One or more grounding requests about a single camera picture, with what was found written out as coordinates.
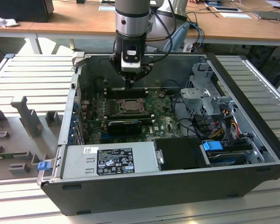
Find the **blue clip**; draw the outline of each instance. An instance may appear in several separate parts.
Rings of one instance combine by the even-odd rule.
[[[73,136],[70,135],[69,138],[68,138],[68,140],[69,140],[70,143],[73,143],[74,140],[75,140],[75,138],[74,138]]]
[[[78,119],[78,116],[77,116],[77,115],[72,115],[72,116],[71,116],[71,119],[72,119],[72,120],[77,120],[77,119]]]
[[[205,151],[223,150],[223,147],[219,141],[207,141],[202,145]]]
[[[74,134],[75,133],[75,130],[73,129],[73,128],[71,128],[70,130],[69,130],[69,134]]]
[[[50,162],[39,162],[37,166],[38,170],[50,170]]]
[[[75,126],[77,125],[77,123],[74,122],[74,121],[72,121],[72,122],[70,123],[70,125],[71,125],[72,127],[75,127]]]
[[[79,104],[77,102],[74,102],[74,108],[78,110],[79,107],[80,107]]]

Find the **black box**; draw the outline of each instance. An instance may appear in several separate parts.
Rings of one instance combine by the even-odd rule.
[[[53,11],[52,0],[0,0],[0,17],[4,19],[47,22]]]

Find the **table leg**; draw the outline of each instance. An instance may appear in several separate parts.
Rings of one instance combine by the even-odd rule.
[[[71,49],[71,50],[74,50],[74,49],[75,49],[74,39],[70,39],[70,49]]]
[[[42,54],[42,49],[41,49],[41,46],[38,42],[38,39],[31,37],[31,38],[29,38],[29,41],[30,41],[30,44],[32,46],[33,53]]]

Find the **white sticker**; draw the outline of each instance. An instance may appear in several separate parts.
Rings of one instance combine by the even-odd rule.
[[[126,54],[127,55],[136,55],[136,51],[135,50],[127,50]]]
[[[98,153],[98,147],[84,147],[84,154]]]

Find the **motherboard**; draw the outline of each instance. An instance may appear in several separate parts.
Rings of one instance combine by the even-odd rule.
[[[82,104],[86,144],[152,141],[182,137],[172,113],[172,94],[159,88],[105,89]]]

